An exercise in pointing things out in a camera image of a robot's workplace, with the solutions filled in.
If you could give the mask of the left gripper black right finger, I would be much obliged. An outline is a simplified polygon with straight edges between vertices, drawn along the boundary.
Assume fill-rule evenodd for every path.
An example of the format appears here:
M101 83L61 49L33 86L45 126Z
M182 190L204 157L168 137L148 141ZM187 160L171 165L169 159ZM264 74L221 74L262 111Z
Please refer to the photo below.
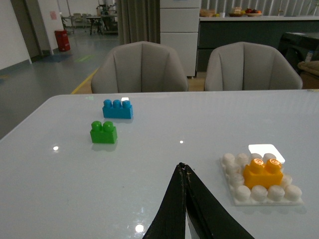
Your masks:
M193 239L252 239L219 203L196 173L183 166L186 182L186 210Z

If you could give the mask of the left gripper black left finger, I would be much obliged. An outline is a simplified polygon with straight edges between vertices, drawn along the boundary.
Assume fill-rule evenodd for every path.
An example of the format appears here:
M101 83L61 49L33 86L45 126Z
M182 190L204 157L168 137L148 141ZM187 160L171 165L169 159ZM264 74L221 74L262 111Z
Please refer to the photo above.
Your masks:
M185 238L186 181L185 164L176 166L159 210L144 235L145 239Z

